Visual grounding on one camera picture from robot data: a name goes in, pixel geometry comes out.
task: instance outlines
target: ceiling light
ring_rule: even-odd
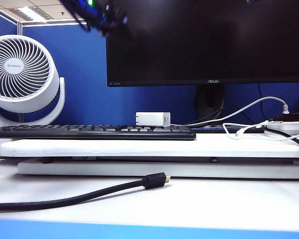
[[[20,7],[20,8],[17,8],[17,9],[19,11],[23,12],[24,14],[26,14],[27,16],[31,17],[33,19],[33,21],[43,21],[43,22],[46,21],[46,19],[41,17],[39,14],[37,14],[35,11],[31,10],[27,6]]]

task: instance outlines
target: fan stand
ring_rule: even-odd
[[[8,120],[6,118],[4,118],[2,115],[0,115],[0,127],[2,126],[13,126],[13,125],[20,125],[20,124],[27,124],[27,125],[46,125],[46,124],[50,124],[52,121],[54,121],[59,114],[61,113],[63,106],[64,106],[64,102],[65,102],[65,82],[64,82],[64,78],[60,77],[60,97],[59,97],[59,101],[56,104],[55,108],[46,116],[35,120],[35,121],[30,121],[30,122],[15,122],[15,121],[11,121]]]

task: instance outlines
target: desk fan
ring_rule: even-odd
[[[48,50],[36,40],[21,35],[0,36],[0,108],[14,113],[32,113],[60,96],[55,108],[41,119],[15,122],[0,114],[0,127],[20,124],[50,124],[65,101],[64,78],[59,78]]]

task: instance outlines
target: power cord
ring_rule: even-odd
[[[261,102],[261,101],[264,101],[264,100],[277,100],[277,101],[280,101],[282,102],[284,105],[283,105],[283,114],[289,114],[289,110],[288,110],[288,105],[287,103],[280,99],[280,98],[277,98],[277,97],[273,97],[273,96],[267,96],[267,97],[263,97],[263,98],[260,98],[252,103],[250,103],[249,105],[246,105],[245,107],[241,108],[240,110],[226,116],[226,117],[223,117],[223,118],[220,118],[220,119],[212,119],[212,120],[208,120],[208,121],[204,121],[204,122],[200,122],[200,123],[192,123],[192,124],[187,124],[187,125],[183,125],[183,124],[171,124],[171,126],[187,126],[187,127],[201,127],[201,126],[204,126],[206,125],[207,123],[212,123],[212,122],[217,122],[217,121],[223,121],[223,120],[226,120],[232,116],[235,116],[236,114],[239,114],[240,112],[248,109],[249,107],[253,106],[254,104],[258,103],[258,102]]]
[[[299,124],[299,122],[285,122],[284,124]],[[231,135],[227,129],[227,125],[235,125],[235,126],[240,126],[240,127],[244,127],[244,128],[241,128],[240,130],[238,130],[235,134],[235,136]],[[299,134],[297,135],[289,135],[287,133],[284,133],[284,132],[281,132],[281,133],[284,133],[283,136],[286,136],[286,138],[264,138],[263,136],[260,135],[248,135],[248,136],[242,136],[243,133],[250,129],[250,128],[253,128],[253,127],[261,127],[261,128],[264,128],[268,125],[280,125],[280,123],[275,123],[275,122],[269,122],[268,120],[265,121],[265,122],[262,122],[262,123],[259,123],[259,124],[254,124],[254,125],[247,125],[247,124],[239,124],[239,123],[223,123],[223,127],[224,127],[224,130],[226,132],[226,135],[231,138],[231,139],[261,139],[261,140],[270,140],[270,141],[285,141],[285,140],[293,140],[293,139],[296,139],[299,137]]]
[[[282,131],[279,131],[279,130],[275,130],[275,129],[271,129],[271,128],[267,128],[266,126],[262,126],[262,129],[264,131],[268,131],[270,133],[276,133],[276,134],[279,134],[279,135],[282,135],[286,138],[289,138],[290,140],[292,140],[293,142],[299,144],[299,139],[297,138],[292,138],[292,136],[290,134],[287,134],[285,132],[282,132]]]
[[[101,189],[95,192],[91,192],[91,193],[87,193],[87,194],[83,194],[71,198],[50,200],[50,201],[40,201],[40,202],[26,202],[26,203],[0,203],[0,211],[32,211],[32,210],[65,207],[65,206],[82,203],[94,198],[98,198],[128,188],[134,188],[139,186],[144,186],[145,189],[163,187],[165,183],[169,182],[169,180],[170,180],[170,176],[166,176],[165,173],[150,174],[150,175],[146,175],[142,180],[139,181],[124,183],[117,186]]]
[[[239,108],[238,108],[237,105],[231,105],[231,106],[233,106],[233,107],[235,107],[236,109],[239,110]],[[207,118],[213,116],[214,114],[223,111],[224,109],[226,109],[226,107],[222,107],[222,108],[216,110],[215,112],[213,112],[213,113],[211,113],[211,114],[209,114],[209,115],[207,115],[207,116],[205,116],[205,117],[203,117],[203,118],[201,118],[201,119],[197,119],[197,120],[195,120],[195,121],[186,123],[185,125],[192,124],[192,123],[200,123],[202,120],[207,119]],[[243,115],[244,115],[244,116],[245,116],[251,123],[255,124],[255,122],[254,122],[250,117],[248,117],[245,113],[243,113],[243,112],[241,112],[241,113],[242,113],[242,114],[243,114]]]
[[[259,95],[260,95],[260,98],[263,97],[263,94],[261,93],[261,89],[260,89],[260,83],[258,83],[258,90],[259,90]],[[268,118],[266,117],[265,113],[264,113],[264,105],[263,105],[263,102],[260,101],[260,111],[261,111],[261,114],[263,115],[264,119],[265,120],[268,120]]]

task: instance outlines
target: ceiling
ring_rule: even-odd
[[[19,21],[26,19],[16,15],[15,8],[18,7],[38,7],[39,10],[45,12],[50,19],[72,19],[72,15],[61,4],[59,0],[0,0],[0,9]]]

